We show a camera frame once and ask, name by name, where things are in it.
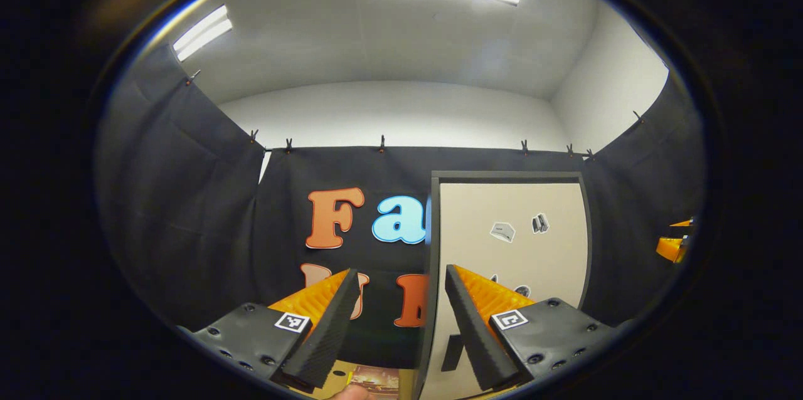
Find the sticker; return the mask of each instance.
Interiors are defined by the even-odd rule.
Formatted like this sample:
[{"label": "sticker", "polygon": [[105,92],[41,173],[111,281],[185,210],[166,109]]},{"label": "sticker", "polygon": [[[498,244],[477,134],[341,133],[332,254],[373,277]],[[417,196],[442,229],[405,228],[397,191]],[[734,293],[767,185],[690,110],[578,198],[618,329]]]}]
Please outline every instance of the sticker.
[{"label": "sticker", "polygon": [[365,388],[370,398],[399,398],[399,369],[385,367],[356,366],[349,384]]},{"label": "sticker", "polygon": [[537,214],[533,217],[533,234],[543,234],[550,228],[550,222],[544,214]]},{"label": "sticker", "polygon": [[491,228],[491,235],[503,242],[513,243],[513,236],[516,235],[516,230],[513,229],[510,223],[496,222]]},{"label": "sticker", "polygon": [[519,295],[522,295],[522,297],[527,297],[527,298],[530,297],[530,287],[529,286],[521,285],[521,286],[518,286],[517,288],[515,288],[513,290],[516,291],[516,293],[518,293]]},{"label": "sticker", "polygon": [[499,314],[491,315],[491,318],[496,321],[496,325],[500,330],[514,328],[519,325],[524,325],[528,322],[521,312],[513,309],[513,311],[500,312]]},{"label": "sticker", "polygon": [[287,329],[287,331],[301,332],[304,327],[307,326],[307,321],[309,321],[309,317],[284,312],[282,318],[280,318],[274,326],[276,326],[276,328]]}]

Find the light blue letter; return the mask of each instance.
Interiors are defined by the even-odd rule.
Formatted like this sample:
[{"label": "light blue letter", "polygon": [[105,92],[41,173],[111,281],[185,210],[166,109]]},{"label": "light blue letter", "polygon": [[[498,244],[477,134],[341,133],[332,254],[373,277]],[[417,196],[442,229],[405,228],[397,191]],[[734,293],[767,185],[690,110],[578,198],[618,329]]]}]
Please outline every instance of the light blue letter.
[{"label": "light blue letter", "polygon": [[[399,208],[398,214],[390,214]],[[382,242],[395,242],[414,245],[424,240],[427,234],[422,227],[424,207],[418,199],[409,196],[393,196],[382,200],[377,208],[381,217],[373,222],[373,236]]]},{"label": "light blue letter", "polygon": [[427,236],[424,238],[427,245],[432,243],[432,196],[427,196],[427,223],[425,224],[425,232]]}]

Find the letter cutout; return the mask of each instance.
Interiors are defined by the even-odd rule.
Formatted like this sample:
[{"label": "letter cutout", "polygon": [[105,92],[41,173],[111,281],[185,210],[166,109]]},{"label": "letter cutout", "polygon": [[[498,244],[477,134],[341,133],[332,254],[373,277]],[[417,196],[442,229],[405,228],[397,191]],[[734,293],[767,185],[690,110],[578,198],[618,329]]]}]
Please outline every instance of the letter cutout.
[{"label": "letter cutout", "polygon": [[338,201],[345,201],[361,208],[365,203],[362,191],[356,187],[337,191],[314,191],[307,198],[312,201],[312,233],[307,237],[307,248],[340,248],[343,238],[335,234],[335,223],[341,225],[341,231],[348,232],[352,225],[352,208],[349,204],[342,204],[339,209],[335,206]]},{"label": "letter cutout", "polygon": [[364,275],[362,273],[356,274],[356,280],[359,283],[359,297],[356,299],[356,303],[354,303],[354,310],[352,311],[351,319],[354,320],[356,317],[362,315],[362,286],[367,285],[367,283],[371,282],[371,278],[368,275]]},{"label": "letter cutout", "polygon": [[319,283],[332,275],[332,270],[313,263],[302,263],[301,272],[304,274],[304,288],[309,288],[314,283]]},{"label": "letter cutout", "polygon": [[424,323],[424,308],[427,298],[427,275],[401,275],[396,284],[404,289],[404,304],[401,317],[393,321],[400,328],[418,328]]},{"label": "letter cutout", "polygon": [[[313,263],[302,263],[301,272],[304,274],[305,288],[309,288],[309,286],[313,285],[314,283],[319,283],[332,275],[332,271],[330,269]],[[362,314],[362,286],[371,282],[371,279],[368,277],[368,275],[364,275],[362,273],[356,274],[356,279],[358,279],[359,283],[359,297],[356,299],[356,302],[354,302],[351,320],[358,318]]]},{"label": "letter cutout", "polygon": [[[390,214],[399,208],[398,214]],[[382,242],[396,242],[414,245],[421,243],[427,236],[422,226],[424,220],[424,206],[418,199],[409,196],[393,196],[382,200],[377,208],[381,217],[377,218],[371,226],[373,236]]]},{"label": "letter cutout", "polygon": [[425,215],[424,224],[424,243],[430,245],[432,243],[432,196],[427,196],[427,215]]}]

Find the orange ridged pad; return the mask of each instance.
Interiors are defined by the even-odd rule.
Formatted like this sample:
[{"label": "orange ridged pad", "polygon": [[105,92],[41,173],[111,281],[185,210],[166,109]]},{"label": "orange ridged pad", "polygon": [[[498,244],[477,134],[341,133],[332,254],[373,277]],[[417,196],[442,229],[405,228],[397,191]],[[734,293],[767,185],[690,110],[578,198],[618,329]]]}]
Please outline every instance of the orange ridged pad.
[{"label": "orange ridged pad", "polygon": [[679,258],[683,255],[680,252],[680,244],[683,243],[682,238],[666,238],[660,237],[657,241],[655,252],[662,255],[672,262],[679,262]]},{"label": "orange ridged pad", "polygon": [[273,305],[270,305],[269,308],[275,311],[290,312],[291,314],[310,317],[312,328],[310,328],[309,334],[307,334],[307,336],[310,336],[312,332],[315,331],[315,326],[321,322],[321,317],[324,316],[329,302],[335,297],[335,292],[338,291],[347,273],[349,273],[349,271],[344,270],[335,275],[331,275],[325,280],[314,283],[309,286],[309,288],[303,288],[289,297],[284,297],[276,301]]},{"label": "orange ridged pad", "polygon": [[479,312],[485,326],[491,331],[491,336],[496,336],[493,329],[491,329],[490,323],[488,323],[491,319],[491,315],[524,308],[524,306],[530,306],[536,303],[524,295],[520,295],[509,288],[498,285],[498,283],[494,283],[461,266],[455,265],[454,269],[456,269],[460,280],[465,285],[465,289],[468,291],[471,301],[474,302],[474,308]]}]

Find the ceiling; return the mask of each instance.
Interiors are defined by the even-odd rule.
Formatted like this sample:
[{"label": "ceiling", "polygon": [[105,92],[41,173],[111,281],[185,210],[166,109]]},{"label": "ceiling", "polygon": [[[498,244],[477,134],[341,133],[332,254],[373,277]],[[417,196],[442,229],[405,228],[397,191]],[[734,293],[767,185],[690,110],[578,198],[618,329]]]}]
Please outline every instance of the ceiling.
[{"label": "ceiling", "polygon": [[174,43],[225,4],[233,29],[184,60],[215,103],[319,83],[458,83],[548,100],[582,53],[599,0],[202,0]]}]

